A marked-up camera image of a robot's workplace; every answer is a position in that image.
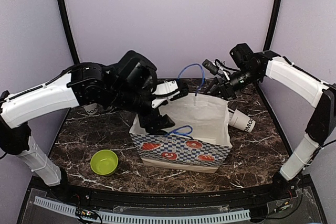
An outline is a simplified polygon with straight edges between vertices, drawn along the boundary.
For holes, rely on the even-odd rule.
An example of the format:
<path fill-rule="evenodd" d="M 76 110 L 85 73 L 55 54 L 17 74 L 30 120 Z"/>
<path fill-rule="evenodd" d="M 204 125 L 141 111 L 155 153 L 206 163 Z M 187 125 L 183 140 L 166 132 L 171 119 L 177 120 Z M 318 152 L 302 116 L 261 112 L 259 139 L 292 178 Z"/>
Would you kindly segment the stack of white paper cups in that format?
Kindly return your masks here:
<path fill-rule="evenodd" d="M 98 112 L 98 107 L 96 103 L 85 105 L 83 106 L 83 108 L 88 115 L 94 115 Z"/>

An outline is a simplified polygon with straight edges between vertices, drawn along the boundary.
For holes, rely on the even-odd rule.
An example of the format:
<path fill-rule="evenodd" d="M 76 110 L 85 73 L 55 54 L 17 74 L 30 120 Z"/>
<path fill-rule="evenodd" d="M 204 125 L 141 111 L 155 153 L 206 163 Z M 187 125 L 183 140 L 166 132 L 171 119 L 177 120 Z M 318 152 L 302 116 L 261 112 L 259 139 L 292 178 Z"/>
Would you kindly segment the white cup holding straws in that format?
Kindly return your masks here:
<path fill-rule="evenodd" d="M 251 117 L 247 116 L 243 112 L 236 109 L 228 109 L 229 111 L 229 126 L 244 131 L 246 133 L 251 133 L 255 127 L 256 121 Z"/>

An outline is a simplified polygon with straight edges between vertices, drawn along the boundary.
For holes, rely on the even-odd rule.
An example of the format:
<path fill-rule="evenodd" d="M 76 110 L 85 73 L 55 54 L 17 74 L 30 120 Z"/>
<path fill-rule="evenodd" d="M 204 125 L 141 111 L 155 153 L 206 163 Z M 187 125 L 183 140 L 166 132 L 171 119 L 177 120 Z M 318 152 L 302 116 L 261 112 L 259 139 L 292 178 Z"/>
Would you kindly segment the black corner post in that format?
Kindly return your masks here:
<path fill-rule="evenodd" d="M 57 3 L 58 3 L 60 18 L 61 18 L 62 26 L 64 29 L 64 33 L 66 36 L 66 41 L 68 44 L 70 55 L 71 55 L 73 64 L 76 65 L 80 63 L 80 60 L 78 57 L 75 41 L 74 41 L 73 34 L 71 31 L 71 27 L 70 27 L 69 17 L 68 17 L 67 8 L 66 8 L 66 2 L 65 0 L 57 0 Z"/>
<path fill-rule="evenodd" d="M 278 15 L 280 11 L 281 0 L 274 0 L 272 5 L 272 11 L 270 16 L 270 21 L 266 33 L 265 43 L 263 46 L 263 51 L 269 50 L 272 44 L 272 40 L 275 34 L 275 29 L 277 25 Z"/>

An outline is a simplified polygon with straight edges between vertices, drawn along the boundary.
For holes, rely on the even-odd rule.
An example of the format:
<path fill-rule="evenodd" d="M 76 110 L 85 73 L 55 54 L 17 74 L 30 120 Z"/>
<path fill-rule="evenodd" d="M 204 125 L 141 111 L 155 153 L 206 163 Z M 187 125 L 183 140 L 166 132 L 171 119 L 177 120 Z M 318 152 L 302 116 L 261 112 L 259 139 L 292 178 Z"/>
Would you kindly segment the right black corner post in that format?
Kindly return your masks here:
<path fill-rule="evenodd" d="M 272 5 L 272 11 L 270 16 L 270 21 L 266 33 L 265 43 L 263 46 L 263 51 L 269 50 L 272 44 L 272 40 L 275 34 L 275 29 L 277 25 L 278 15 L 280 11 L 281 0 L 274 0 Z"/>

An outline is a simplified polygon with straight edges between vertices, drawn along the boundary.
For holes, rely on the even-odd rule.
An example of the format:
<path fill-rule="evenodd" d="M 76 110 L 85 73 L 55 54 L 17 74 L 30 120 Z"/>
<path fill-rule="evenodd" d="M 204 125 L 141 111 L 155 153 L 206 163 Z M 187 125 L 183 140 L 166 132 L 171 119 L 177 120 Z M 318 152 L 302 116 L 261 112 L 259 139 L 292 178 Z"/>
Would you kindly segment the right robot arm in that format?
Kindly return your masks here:
<path fill-rule="evenodd" d="M 314 108 L 303 139 L 274 176 L 275 183 L 268 187 L 269 197 L 278 200 L 287 193 L 287 183 L 311 163 L 335 129 L 335 85 L 313 77 L 286 57 L 270 50 L 252 52 L 247 44 L 239 44 L 230 55 L 238 71 L 215 78 L 211 94 L 219 94 L 227 100 L 233 98 L 237 90 L 268 77 L 299 94 Z"/>

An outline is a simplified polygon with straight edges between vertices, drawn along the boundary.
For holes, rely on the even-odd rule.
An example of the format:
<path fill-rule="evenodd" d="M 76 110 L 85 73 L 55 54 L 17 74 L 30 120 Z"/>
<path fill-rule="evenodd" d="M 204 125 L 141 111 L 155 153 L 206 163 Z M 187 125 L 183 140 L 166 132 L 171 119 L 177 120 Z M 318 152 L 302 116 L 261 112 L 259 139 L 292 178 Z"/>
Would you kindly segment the black front rail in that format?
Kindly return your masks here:
<path fill-rule="evenodd" d="M 190 194 L 145 194 L 107 191 L 69 186 L 74 194 L 69 203 L 93 210 L 120 207 L 138 208 L 197 208 L 227 206 L 230 209 L 252 209 L 256 216 L 265 215 L 272 205 L 280 206 L 289 200 L 291 210 L 312 210 L 319 204 L 316 190 L 309 175 L 303 176 L 297 189 L 282 193 L 279 199 L 270 196 L 271 184 L 251 188 Z"/>

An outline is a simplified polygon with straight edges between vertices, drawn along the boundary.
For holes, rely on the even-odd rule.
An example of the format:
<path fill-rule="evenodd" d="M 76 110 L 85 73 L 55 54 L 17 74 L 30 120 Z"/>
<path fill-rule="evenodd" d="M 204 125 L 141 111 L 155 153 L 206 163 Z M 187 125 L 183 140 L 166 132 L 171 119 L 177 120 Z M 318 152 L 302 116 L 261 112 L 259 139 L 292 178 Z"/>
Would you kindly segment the green bowl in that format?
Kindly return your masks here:
<path fill-rule="evenodd" d="M 90 160 L 91 170 L 100 176 L 112 175 L 118 168 L 119 159 L 112 150 L 100 150 Z"/>

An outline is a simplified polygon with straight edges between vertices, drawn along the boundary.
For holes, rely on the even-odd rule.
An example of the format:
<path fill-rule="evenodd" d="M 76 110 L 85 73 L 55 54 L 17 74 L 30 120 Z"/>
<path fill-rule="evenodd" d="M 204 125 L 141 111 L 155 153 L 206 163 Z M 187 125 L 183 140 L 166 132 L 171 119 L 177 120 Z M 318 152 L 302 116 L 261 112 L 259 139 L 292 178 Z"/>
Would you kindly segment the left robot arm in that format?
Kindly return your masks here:
<path fill-rule="evenodd" d="M 99 104 L 104 108 L 137 113 L 142 127 L 154 133 L 173 126 L 159 106 L 179 94 L 176 81 L 158 83 L 156 68 L 139 60 L 109 66 L 81 63 L 59 76 L 21 93 L 1 95 L 1 149 L 15 155 L 53 188 L 63 201 L 74 197 L 67 175 L 39 148 L 28 125 L 42 115 L 78 106 Z"/>

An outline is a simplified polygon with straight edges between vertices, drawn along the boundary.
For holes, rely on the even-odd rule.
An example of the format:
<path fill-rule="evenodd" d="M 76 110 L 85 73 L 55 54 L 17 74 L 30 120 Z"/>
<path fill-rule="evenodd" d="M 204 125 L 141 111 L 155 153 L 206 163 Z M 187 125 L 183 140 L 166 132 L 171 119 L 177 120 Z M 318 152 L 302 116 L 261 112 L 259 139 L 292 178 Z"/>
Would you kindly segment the left black corner post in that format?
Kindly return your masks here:
<path fill-rule="evenodd" d="M 57 3 L 58 3 L 60 18 L 61 18 L 62 26 L 64 29 L 64 33 L 66 36 L 66 41 L 68 44 L 70 55 L 71 55 L 73 64 L 76 65 L 80 63 L 80 60 L 78 57 L 75 41 L 74 41 L 73 34 L 71 31 L 71 27 L 70 27 L 69 17 L 68 17 L 67 8 L 66 8 L 66 2 L 65 0 L 57 0 Z"/>

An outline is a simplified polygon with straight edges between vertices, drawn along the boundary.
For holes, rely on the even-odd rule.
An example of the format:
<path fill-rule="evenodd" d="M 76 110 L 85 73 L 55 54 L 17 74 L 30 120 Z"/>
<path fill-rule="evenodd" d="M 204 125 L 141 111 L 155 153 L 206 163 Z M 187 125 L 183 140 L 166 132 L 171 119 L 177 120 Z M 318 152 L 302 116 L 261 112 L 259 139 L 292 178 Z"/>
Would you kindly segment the patterned paper takeout bag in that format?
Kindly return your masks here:
<path fill-rule="evenodd" d="M 232 148 L 226 100 L 189 93 L 159 111 L 175 125 L 162 134 L 147 133 L 136 117 L 129 131 L 144 165 L 213 174 L 225 163 Z"/>

